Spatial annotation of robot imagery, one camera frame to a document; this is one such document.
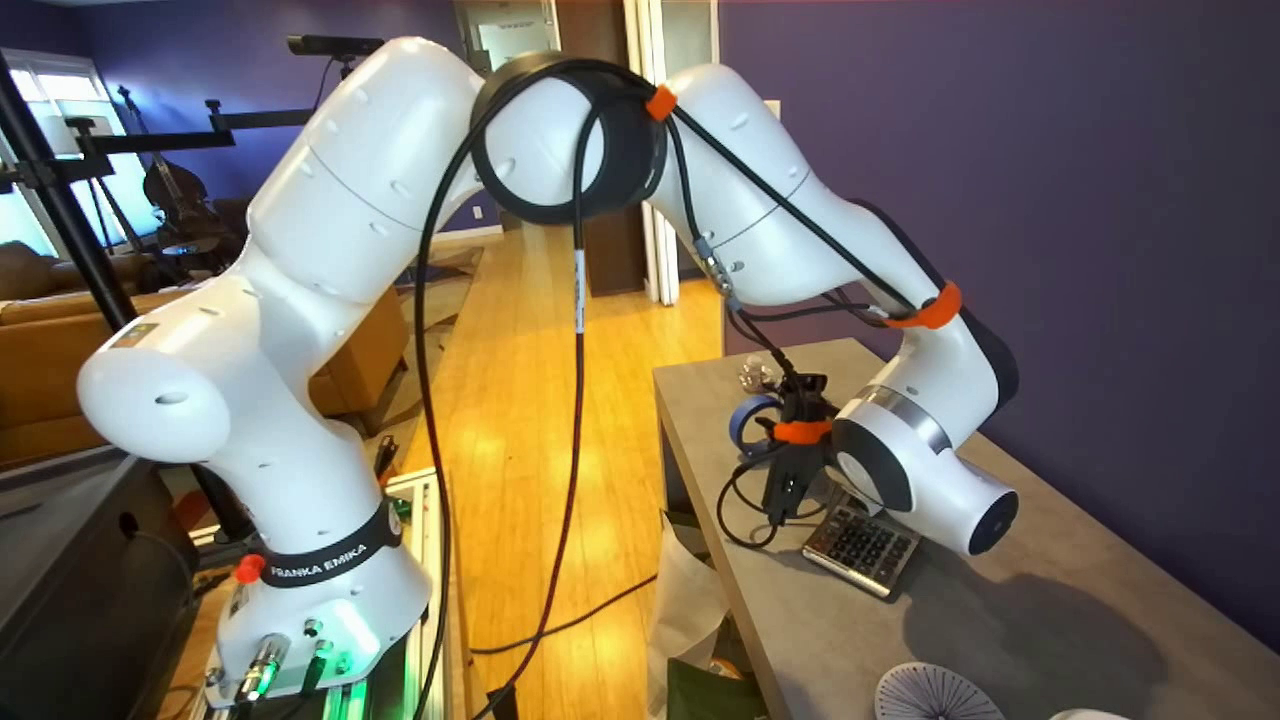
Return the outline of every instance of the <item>table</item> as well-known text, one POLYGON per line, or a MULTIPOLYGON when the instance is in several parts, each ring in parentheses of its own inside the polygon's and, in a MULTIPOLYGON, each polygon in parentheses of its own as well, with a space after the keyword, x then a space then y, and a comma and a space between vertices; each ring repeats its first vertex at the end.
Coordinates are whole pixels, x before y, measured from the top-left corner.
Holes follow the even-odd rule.
MULTIPOLYGON (((852 397, 880 361, 852 345, 788 349, 852 397)), ((1280 711, 1280 658, 1066 500, 1048 481, 974 438, 960 456, 1020 491, 1013 533, 979 559, 923 544, 893 604, 813 570, 788 525, 770 552, 716 528, 736 467, 727 412, 746 358, 655 372, 674 504, 689 504, 724 580, 759 697, 778 720, 869 718, 875 681, 928 659, 975 681, 1010 720, 1114 707, 1134 720, 1266 720, 1280 711)), ((727 504, 733 528, 759 525, 727 504)))

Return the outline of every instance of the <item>black cable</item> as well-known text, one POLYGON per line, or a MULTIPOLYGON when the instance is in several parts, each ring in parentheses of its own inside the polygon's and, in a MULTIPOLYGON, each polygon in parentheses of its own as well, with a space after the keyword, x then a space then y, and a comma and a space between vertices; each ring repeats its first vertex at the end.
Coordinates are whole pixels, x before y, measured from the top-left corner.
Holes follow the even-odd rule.
POLYGON ((678 119, 700 138, 712 153, 721 153, 721 160, 727 160, 741 178, 749 178, 770 199, 778 199, 797 226, 805 226, 816 241, 829 245, 829 252, 838 252, 845 266, 852 266, 869 283, 875 283, 890 299, 898 299, 906 313, 911 313, 915 304, 893 289, 880 274, 872 274, 863 261, 856 261, 829 229, 819 229, 808 211, 799 211, 785 191, 778 191, 752 163, 746 163, 733 148, 724 148, 697 117, 689 117, 678 103, 678 119))
POLYGON ((872 304, 856 304, 848 299, 841 289, 824 292, 813 304, 793 304, 793 310, 741 310, 741 316, 756 321, 756 325, 785 325, 785 321, 805 321, 805 316, 829 316, 829 313, 848 313, 869 321, 872 304))
POLYGON ((192 588, 196 599, 204 599, 209 594, 217 594, 234 572, 217 572, 204 583, 192 588))
POLYGON ((583 444, 583 397, 587 397, 587 333, 583 333, 583 215, 581 215, 581 191, 583 191, 583 160, 587 160, 587 141, 592 141, 592 126, 602 119, 603 103, 592 103, 592 111, 583 117, 581 133, 578 133, 578 148, 572 148, 572 266, 578 266, 578 333, 572 333, 572 450, 570 450, 570 489, 566 489, 566 511, 560 511, 560 539, 556 539, 556 556, 552 556, 552 578, 548 578, 548 594, 544 594, 544 610, 538 621, 538 631, 527 635, 527 647, 518 666, 518 671, 497 689, 497 693, 518 693, 518 681, 527 671, 538 647, 548 635, 548 621, 556 610, 556 594, 560 594, 560 570, 566 570, 566 548, 570 548, 570 528, 572 528, 572 509, 578 509, 578 484, 581 484, 581 444, 583 444))
POLYGON ((746 330, 756 336, 756 345, 770 349, 770 358, 781 365, 781 372, 785 372, 785 376, 797 376, 797 365, 793 365, 766 333, 756 333, 756 330, 741 316, 736 292, 733 292, 727 278, 721 278, 716 249, 708 245, 708 236, 706 236, 700 226, 697 226, 697 208, 694 208, 694 191, 689 191, 694 180, 689 180, 689 158, 685 158, 679 128, 667 126, 667 138, 674 138, 674 148, 678 148, 679 203, 685 203, 685 221, 689 221, 689 241, 697 245, 697 252, 706 255, 712 281, 721 283, 727 325, 746 325, 746 330))
MULTIPOLYGON (((446 471, 446 454, 441 454, 441 424, 438 424, 438 402, 433 402, 433 372, 427 372, 427 255, 433 255, 433 236, 438 236, 438 221, 446 208, 446 195, 455 180, 455 171, 464 170, 464 160, 474 158, 475 143, 475 128, 459 141, 459 148, 454 153, 454 160, 441 171, 438 195, 427 203, 427 221, 419 232, 419 249, 415 249, 415 283, 412 283, 412 365, 415 365, 415 390, 419 390, 419 412, 425 412, 425 428, 427 428, 427 450, 433 450, 433 465, 438 465, 438 489, 441 489, 441 588, 448 588, 454 578, 454 509, 448 509, 448 471, 446 471)), ((441 610, 438 610, 441 626, 433 635, 433 659, 427 671, 419 681, 419 697, 412 718, 427 711, 427 697, 433 697, 433 681, 446 658, 446 626, 448 626, 448 594, 441 594, 441 610)))
POLYGON ((736 548, 752 548, 752 552, 759 552, 759 548, 770 548, 770 544, 772 544, 778 525, 770 525, 766 539, 749 539, 749 537, 736 537, 736 533, 727 528, 727 519, 724 519, 724 500, 727 500, 727 491, 736 491, 736 496, 741 496, 741 489, 736 489, 736 484, 749 477, 749 467, 756 467, 756 465, 736 465, 736 467, 733 467, 733 477, 721 484, 721 496, 716 496, 716 525, 721 525, 721 533, 724 533, 736 548))
POLYGON ((733 489, 733 496, 736 496, 741 504, 749 504, 752 511, 766 515, 766 504, 756 504, 756 500, 746 491, 746 484, 741 484, 746 471, 749 471, 749 467, 741 467, 727 489, 733 489))
MULTIPOLYGON (((552 630, 544 631, 544 639, 587 626, 592 618, 602 618, 602 612, 608 612, 611 604, 644 594, 647 583, 655 583, 655 578, 644 578, 641 583, 628 583, 628 588, 611 594, 608 599, 592 604, 587 612, 581 612, 581 618, 572 618, 572 621, 566 621, 566 626, 552 626, 552 630)), ((526 644, 534 644, 534 635, 521 635, 521 639, 510 639, 510 644, 481 644, 481 647, 474 647, 474 658, 503 658, 503 653, 526 647, 526 644)))

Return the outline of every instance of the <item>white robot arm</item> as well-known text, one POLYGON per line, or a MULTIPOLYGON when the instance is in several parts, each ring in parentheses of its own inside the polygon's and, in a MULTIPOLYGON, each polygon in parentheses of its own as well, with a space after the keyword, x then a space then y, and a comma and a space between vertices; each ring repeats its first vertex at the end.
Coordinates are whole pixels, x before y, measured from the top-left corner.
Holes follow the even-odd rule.
POLYGON ((890 509, 960 556, 988 552, 1010 533, 1018 496, 975 477, 956 450, 1018 384, 1000 341, 960 310, 956 283, 942 283, 875 211, 816 180, 736 71, 697 68, 674 91, 700 133, 678 126, 689 178, 678 171, 679 160, 667 163, 655 208, 741 304, 797 304, 841 283, 869 283, 880 310, 902 316, 902 351, 838 415, 838 459, 872 509, 890 509))
MULTIPOLYGON (((135 456, 209 465, 267 548, 264 578, 242 588, 222 626, 224 697, 353 684, 427 610, 427 580, 397 548, 361 438, 317 415, 308 376, 412 266, 419 232, 438 232, 425 229, 438 187, 448 191, 438 226, 481 187, 518 195, 527 221, 566 221, 560 208, 581 195, 651 195, 746 304, 793 304, 872 278, 890 313, 911 316, 944 292, 890 226, 808 171, 727 68, 674 84, 706 133, 674 117, 641 119, 631 110, 651 89, 638 78, 592 61, 548 68, 560 71, 481 84, 441 43, 390 42, 319 103, 256 191, 243 255, 132 321, 85 365, 85 415, 135 456), (749 186, 708 141, 749 158, 778 191, 749 186), (628 186, 602 180, 611 158, 631 158, 628 186), (572 187, 578 170, 602 186, 572 187), (838 245, 819 245, 781 199, 838 245)), ((906 351, 841 412, 841 465, 923 537, 979 552, 1018 504, 970 471, 956 444, 998 402, 1000 376, 964 316, 907 330, 906 351)))

